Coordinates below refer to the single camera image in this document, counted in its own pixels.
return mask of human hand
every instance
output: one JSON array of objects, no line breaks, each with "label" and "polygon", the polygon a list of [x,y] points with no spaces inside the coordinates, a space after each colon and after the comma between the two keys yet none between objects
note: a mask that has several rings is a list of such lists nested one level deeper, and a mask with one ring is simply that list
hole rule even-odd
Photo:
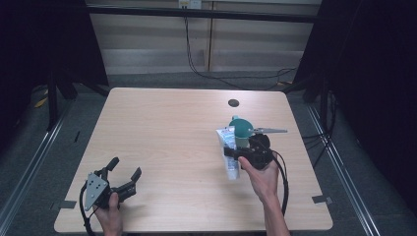
[{"label": "human hand", "polygon": [[123,222],[118,208],[119,196],[117,193],[111,194],[108,204],[108,209],[94,206],[95,215],[101,224],[105,236],[121,236],[123,233]]},{"label": "human hand", "polygon": [[262,203],[271,197],[277,198],[279,169],[274,161],[271,161],[263,170],[258,170],[244,156],[240,156],[238,160],[242,168],[248,172],[252,187]]}]

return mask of black curtain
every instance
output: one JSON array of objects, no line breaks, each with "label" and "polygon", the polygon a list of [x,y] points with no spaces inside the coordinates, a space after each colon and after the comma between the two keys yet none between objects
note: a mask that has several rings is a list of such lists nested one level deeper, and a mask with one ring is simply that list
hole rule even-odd
[{"label": "black curtain", "polygon": [[108,86],[89,14],[36,7],[47,3],[0,1],[0,148],[10,141],[31,90],[45,85],[51,71],[65,91],[72,83]]},{"label": "black curtain", "polygon": [[417,2],[362,0],[349,11],[336,34],[313,28],[298,80],[325,75],[306,97],[328,83],[364,150],[417,215]]}]

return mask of white wall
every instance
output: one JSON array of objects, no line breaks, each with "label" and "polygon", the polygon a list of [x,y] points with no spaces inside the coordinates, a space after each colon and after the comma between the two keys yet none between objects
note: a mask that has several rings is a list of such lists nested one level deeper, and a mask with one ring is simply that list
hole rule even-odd
[{"label": "white wall", "polygon": [[[87,3],[178,8],[178,1],[174,0],[89,0]],[[203,2],[203,9],[295,15],[316,15],[319,6],[318,0]],[[191,71],[184,19],[90,16],[107,74]],[[267,71],[294,67],[302,57],[311,28],[312,24],[189,19],[193,62],[199,71]]]}]

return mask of toothpaste tube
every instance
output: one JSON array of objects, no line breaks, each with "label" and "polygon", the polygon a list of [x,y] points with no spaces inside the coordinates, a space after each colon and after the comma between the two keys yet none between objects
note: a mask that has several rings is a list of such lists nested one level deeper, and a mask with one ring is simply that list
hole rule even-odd
[{"label": "toothpaste tube", "polygon": [[221,154],[224,159],[224,166],[226,168],[227,177],[229,180],[235,180],[239,178],[239,163],[232,156],[224,155],[224,148],[236,149],[234,126],[228,126],[223,129],[218,129],[218,139],[221,146]]}]

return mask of black circle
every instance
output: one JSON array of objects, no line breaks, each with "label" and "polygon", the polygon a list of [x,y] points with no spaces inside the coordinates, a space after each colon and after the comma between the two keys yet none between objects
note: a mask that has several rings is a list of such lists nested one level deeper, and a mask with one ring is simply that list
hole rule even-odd
[{"label": "black circle", "polygon": [[231,107],[239,106],[239,101],[236,99],[230,99],[228,103],[229,103],[229,106]]}]

